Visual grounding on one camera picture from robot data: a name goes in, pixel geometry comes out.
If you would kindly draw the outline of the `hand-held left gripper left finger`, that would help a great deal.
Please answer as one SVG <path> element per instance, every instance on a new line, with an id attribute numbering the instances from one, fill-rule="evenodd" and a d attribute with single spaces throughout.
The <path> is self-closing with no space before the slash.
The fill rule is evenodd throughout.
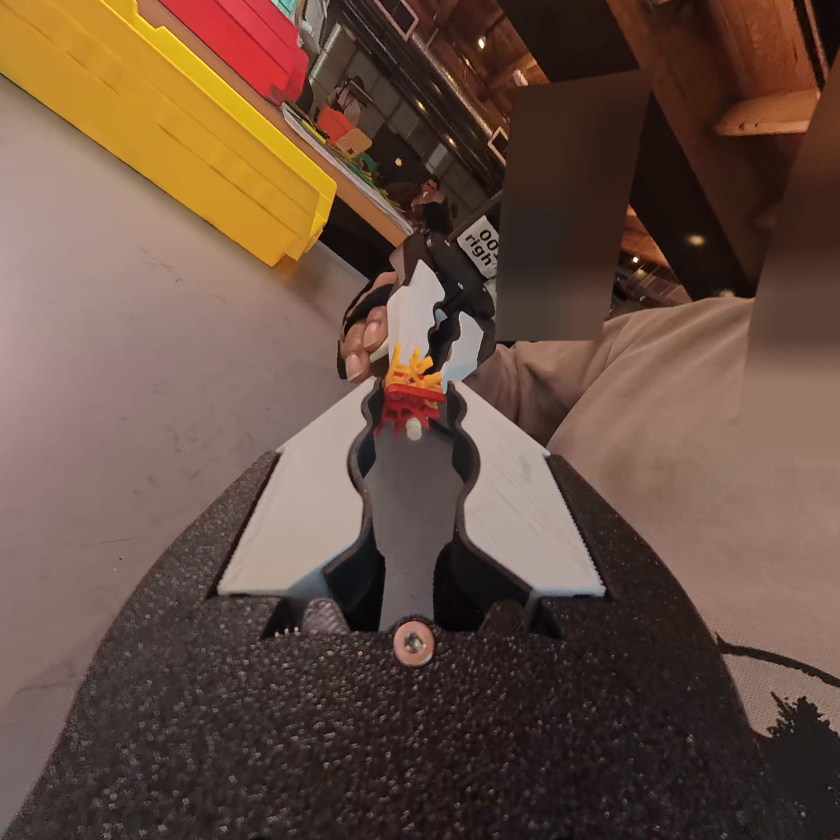
<path id="1" fill-rule="evenodd" d="M 278 448 L 219 573 L 219 595 L 274 597 L 292 625 L 310 602 L 331 599 L 350 630 L 379 630 L 384 557 L 365 479 L 383 402 L 370 379 Z"/>

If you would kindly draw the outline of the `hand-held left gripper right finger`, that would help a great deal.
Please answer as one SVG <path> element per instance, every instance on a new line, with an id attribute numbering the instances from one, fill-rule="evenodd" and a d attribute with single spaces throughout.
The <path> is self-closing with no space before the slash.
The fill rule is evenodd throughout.
<path id="1" fill-rule="evenodd" d="M 448 385 L 446 411 L 463 487 L 434 571 L 435 622 L 559 632 L 551 600 L 602 598 L 606 588 L 550 454 L 463 382 Z"/>

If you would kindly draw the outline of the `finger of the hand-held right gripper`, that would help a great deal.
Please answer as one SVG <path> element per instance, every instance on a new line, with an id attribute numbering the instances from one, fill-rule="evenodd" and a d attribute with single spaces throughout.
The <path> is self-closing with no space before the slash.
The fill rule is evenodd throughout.
<path id="1" fill-rule="evenodd" d="M 408 365 L 417 350 L 423 360 L 429 352 L 429 333 L 436 330 L 435 310 L 444 300 L 444 288 L 433 268 L 416 263 L 411 278 L 390 296 L 386 305 L 388 361 Z"/>
<path id="2" fill-rule="evenodd" d="M 480 365 L 479 357 L 485 339 L 485 331 L 465 311 L 458 314 L 457 335 L 448 342 L 441 364 L 441 387 L 451 382 L 462 382 L 472 375 Z"/>

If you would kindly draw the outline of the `red and yellow connector stack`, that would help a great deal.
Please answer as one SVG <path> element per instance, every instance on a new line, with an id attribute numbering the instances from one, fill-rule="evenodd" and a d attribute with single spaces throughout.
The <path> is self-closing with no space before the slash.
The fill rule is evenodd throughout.
<path id="1" fill-rule="evenodd" d="M 445 391 L 441 387 L 441 374 L 432 372 L 433 365 L 429 355 L 420 360 L 417 350 L 408 365 L 389 363 L 383 380 L 383 406 L 376 435 L 382 434 L 390 424 L 394 438 L 406 437 L 405 424 L 412 417 L 419 419 L 425 433 L 431 422 L 439 419 Z"/>

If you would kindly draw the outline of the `person's right forearm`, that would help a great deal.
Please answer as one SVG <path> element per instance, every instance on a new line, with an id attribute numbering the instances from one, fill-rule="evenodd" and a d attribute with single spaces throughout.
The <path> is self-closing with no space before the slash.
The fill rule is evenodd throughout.
<path id="1" fill-rule="evenodd" d="M 678 429 L 739 378 L 753 305 L 708 298 L 608 320 L 599 339 L 499 343 L 466 383 L 541 445 L 576 408 L 602 431 Z"/>

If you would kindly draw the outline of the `person's right hand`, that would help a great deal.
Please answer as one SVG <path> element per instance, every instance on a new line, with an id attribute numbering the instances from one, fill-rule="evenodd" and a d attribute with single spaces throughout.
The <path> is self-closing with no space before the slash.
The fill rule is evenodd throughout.
<path id="1" fill-rule="evenodd" d="M 371 375 L 371 356 L 387 339 L 386 304 L 397 283 L 396 272 L 382 272 L 348 306 L 338 339 L 340 379 L 359 384 Z"/>

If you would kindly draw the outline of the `person's beige sweatshirt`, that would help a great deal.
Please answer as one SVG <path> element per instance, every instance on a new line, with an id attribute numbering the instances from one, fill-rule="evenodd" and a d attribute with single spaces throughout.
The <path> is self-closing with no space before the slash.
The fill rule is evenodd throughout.
<path id="1" fill-rule="evenodd" d="M 738 379 L 678 429 L 599 430 L 576 408 L 551 447 L 674 572 L 806 835 L 838 838 L 838 463 L 741 441 L 746 353 Z"/>

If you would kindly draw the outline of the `small red bin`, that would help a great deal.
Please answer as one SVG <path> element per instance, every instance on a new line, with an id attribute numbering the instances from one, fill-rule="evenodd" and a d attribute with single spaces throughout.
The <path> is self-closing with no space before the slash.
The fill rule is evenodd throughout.
<path id="1" fill-rule="evenodd" d="M 326 106 L 319 111 L 316 127 L 332 145 L 335 145 L 342 137 L 355 128 L 352 122 L 341 111 L 333 110 Z"/>

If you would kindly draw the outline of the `red plastic bin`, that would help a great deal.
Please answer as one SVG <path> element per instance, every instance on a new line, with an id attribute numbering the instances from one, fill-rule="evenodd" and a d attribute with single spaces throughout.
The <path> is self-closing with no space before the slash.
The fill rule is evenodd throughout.
<path id="1" fill-rule="evenodd" d="M 163 1 L 162 5 L 270 102 L 295 102 L 308 56 L 294 23 L 271 1 Z"/>

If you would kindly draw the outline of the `nested yellow plastic bins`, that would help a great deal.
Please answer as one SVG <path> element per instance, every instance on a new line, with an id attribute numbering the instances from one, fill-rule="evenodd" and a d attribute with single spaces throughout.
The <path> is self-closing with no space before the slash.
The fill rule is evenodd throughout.
<path id="1" fill-rule="evenodd" d="M 2 74 L 268 266 L 335 181 L 136 2 L 2 1 Z"/>

